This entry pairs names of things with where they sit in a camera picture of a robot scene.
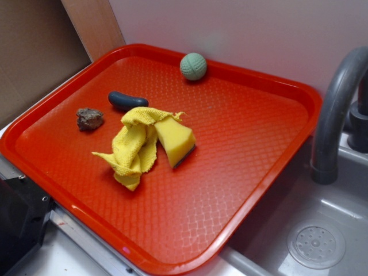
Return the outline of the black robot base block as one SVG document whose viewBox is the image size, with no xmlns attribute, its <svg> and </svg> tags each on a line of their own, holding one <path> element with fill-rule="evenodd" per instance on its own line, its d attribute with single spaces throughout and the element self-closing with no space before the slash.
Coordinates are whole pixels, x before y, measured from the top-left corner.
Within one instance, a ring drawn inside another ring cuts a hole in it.
<svg viewBox="0 0 368 276">
<path fill-rule="evenodd" d="M 1 180 L 1 275 L 11 275 L 42 247 L 52 205 L 27 177 Z"/>
</svg>

